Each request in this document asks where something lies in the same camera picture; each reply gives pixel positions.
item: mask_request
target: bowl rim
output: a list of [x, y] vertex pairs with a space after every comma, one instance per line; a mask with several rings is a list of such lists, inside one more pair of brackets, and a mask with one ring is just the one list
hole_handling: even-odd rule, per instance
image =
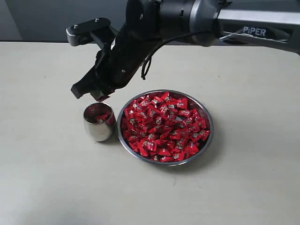
[[[121, 133], [121, 119], [122, 119], [122, 116], [124, 114], [124, 110], [125, 108], [127, 108], [127, 106], [135, 99], [143, 96], [143, 95], [147, 95], [147, 94], [151, 94], [153, 92], [173, 92], [173, 93], [176, 93], [176, 94], [181, 94], [181, 95], [184, 95], [186, 96], [187, 98], [193, 100], [195, 103], [197, 103], [202, 109], [203, 111], [206, 113], [207, 117], [208, 117], [208, 120], [210, 122], [210, 136], [206, 142], [206, 144], [203, 146], [203, 148], [201, 149], [201, 151], [199, 151], [197, 154], [193, 155], [192, 157], [190, 158], [187, 158], [185, 160], [182, 160], [182, 161], [178, 161], [178, 162], [169, 162], [169, 163], [164, 163], [164, 162], [156, 162], [156, 161], [152, 161], [148, 158], [145, 158], [139, 154], [137, 154], [136, 152], [134, 152], [130, 146], [127, 145], [126, 141], [124, 140], [123, 136], [122, 136], [122, 133]], [[210, 113], [208, 112], [208, 110], [206, 109], [206, 107], [201, 103], [199, 102], [197, 99], [185, 94], [185, 93], [182, 93], [182, 92], [179, 92], [179, 91], [176, 91], [176, 90], [165, 90], [165, 89], [159, 89], [159, 90], [149, 90], [149, 91], [146, 91], [144, 93], [141, 93], [135, 97], [133, 97], [132, 99], [130, 99], [129, 101], [126, 102], [126, 104], [124, 105], [124, 107], [121, 109], [119, 115], [118, 115], [118, 120], [117, 120], [117, 129], [118, 129], [118, 137], [119, 137], [119, 140], [121, 142], [121, 144], [123, 145], [123, 147], [131, 154], [133, 155], [134, 157], [138, 158], [139, 160], [142, 160], [144, 162], [147, 162], [147, 163], [151, 163], [151, 164], [154, 164], [154, 165], [160, 165], [160, 166], [176, 166], [176, 165], [182, 165], [182, 164], [185, 164], [185, 163], [188, 163], [188, 162], [191, 162], [192, 160], [200, 157], [204, 152], [206, 152], [206, 150], [208, 149], [208, 147], [210, 146], [211, 142], [212, 142], [212, 139], [213, 139], [213, 136], [214, 136], [214, 133], [215, 133], [215, 129], [214, 129], [214, 124], [213, 124], [213, 120], [212, 120], [212, 117], [210, 115]]]

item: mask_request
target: pile of red candy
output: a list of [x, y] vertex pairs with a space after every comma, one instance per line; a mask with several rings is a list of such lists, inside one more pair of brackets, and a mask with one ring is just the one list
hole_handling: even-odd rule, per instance
[[141, 156], [160, 162], [177, 162], [198, 153], [210, 135], [205, 119], [188, 99], [143, 96], [134, 100], [122, 119], [123, 137]]

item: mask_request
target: black cable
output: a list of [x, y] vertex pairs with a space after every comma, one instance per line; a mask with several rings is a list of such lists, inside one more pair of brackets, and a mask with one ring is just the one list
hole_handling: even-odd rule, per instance
[[177, 36], [177, 37], [173, 37], [169, 40], [166, 40], [164, 42], [162, 42], [161, 44], [159, 44], [155, 49], [153, 49], [153, 51], [147, 56], [147, 58], [145, 59], [143, 65], [142, 65], [142, 79], [145, 80], [146, 79], [146, 75], [148, 74], [149, 72], [149, 69], [150, 69], [150, 66], [151, 66], [151, 62], [152, 62], [152, 56], [164, 45], [172, 42], [172, 41], [175, 41], [175, 40], [178, 40], [178, 39], [182, 39], [182, 38], [187, 38], [189, 36], [193, 36], [193, 35], [197, 35], [197, 34], [203, 34], [203, 33], [211, 33], [211, 30], [202, 30], [202, 31], [198, 31], [198, 32], [194, 32], [194, 33], [189, 33], [189, 34], [184, 34], [184, 35], [180, 35], [180, 36]]

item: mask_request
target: silver arm segment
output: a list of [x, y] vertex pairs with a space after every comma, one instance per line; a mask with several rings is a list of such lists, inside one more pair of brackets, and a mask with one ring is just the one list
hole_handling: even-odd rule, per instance
[[232, 3], [217, 17], [220, 40], [300, 53], [300, 1]]

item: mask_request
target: gray wall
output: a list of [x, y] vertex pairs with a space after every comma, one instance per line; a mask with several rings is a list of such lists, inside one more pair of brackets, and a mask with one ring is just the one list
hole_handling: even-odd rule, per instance
[[[259, 0], [262, 1], [270, 1], [272, 4], [276, 0]], [[66, 27], [96, 17], [107, 17], [114, 28], [120, 29], [125, 21], [126, 2], [127, 0], [6, 0], [6, 6], [5, 0], [0, 0], [0, 40], [66, 41]]]

